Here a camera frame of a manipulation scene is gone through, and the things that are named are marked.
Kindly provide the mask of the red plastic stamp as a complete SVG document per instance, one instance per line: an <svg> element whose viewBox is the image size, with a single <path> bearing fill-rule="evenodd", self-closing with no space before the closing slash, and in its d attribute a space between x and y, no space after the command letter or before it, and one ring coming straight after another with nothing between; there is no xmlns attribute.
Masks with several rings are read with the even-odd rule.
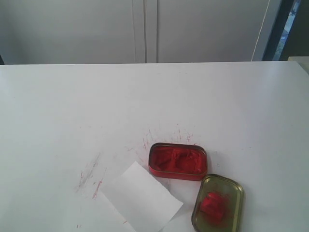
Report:
<svg viewBox="0 0 309 232"><path fill-rule="evenodd" d="M226 203L222 195L209 192L200 205L200 211L214 221L221 221L226 213Z"/></svg>

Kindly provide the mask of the red ink pad tin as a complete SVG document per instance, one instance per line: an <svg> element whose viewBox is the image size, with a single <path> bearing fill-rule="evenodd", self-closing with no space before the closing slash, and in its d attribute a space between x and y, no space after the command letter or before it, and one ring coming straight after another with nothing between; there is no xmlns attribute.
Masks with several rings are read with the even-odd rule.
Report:
<svg viewBox="0 0 309 232"><path fill-rule="evenodd" d="M202 180L207 172L207 153L198 145L155 143L148 160L152 175L190 181Z"/></svg>

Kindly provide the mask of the gold tin lid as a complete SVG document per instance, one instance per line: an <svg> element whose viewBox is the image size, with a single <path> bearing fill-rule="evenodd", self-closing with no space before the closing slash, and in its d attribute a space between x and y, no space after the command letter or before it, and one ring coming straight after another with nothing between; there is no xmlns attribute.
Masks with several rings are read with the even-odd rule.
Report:
<svg viewBox="0 0 309 232"><path fill-rule="evenodd" d="M226 203L226 213L221 221L214 221L200 211L200 205L209 192L217 192ZM208 174L201 182L191 222L196 232L237 232L240 228L244 190L234 180Z"/></svg>

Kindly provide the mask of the white paper slip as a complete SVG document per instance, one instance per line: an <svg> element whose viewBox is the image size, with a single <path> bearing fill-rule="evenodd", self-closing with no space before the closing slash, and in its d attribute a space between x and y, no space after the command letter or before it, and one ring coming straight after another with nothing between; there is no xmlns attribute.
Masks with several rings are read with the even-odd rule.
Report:
<svg viewBox="0 0 309 232"><path fill-rule="evenodd" d="M183 205L137 162L102 192L137 232L160 231Z"/></svg>

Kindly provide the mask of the white cabinet with doors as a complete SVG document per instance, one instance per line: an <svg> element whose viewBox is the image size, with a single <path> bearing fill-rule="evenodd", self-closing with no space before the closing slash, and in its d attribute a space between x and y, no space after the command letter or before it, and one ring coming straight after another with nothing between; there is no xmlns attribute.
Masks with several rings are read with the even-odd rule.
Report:
<svg viewBox="0 0 309 232"><path fill-rule="evenodd" d="M5 64L260 61L279 0L3 0Z"/></svg>

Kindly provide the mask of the dark window frame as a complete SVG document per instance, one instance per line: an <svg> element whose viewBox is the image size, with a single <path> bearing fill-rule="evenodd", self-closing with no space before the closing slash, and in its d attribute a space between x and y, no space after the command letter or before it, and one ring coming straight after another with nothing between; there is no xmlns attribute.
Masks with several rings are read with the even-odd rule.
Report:
<svg viewBox="0 0 309 232"><path fill-rule="evenodd" d="M309 55L309 1L283 0L262 61L285 61Z"/></svg>

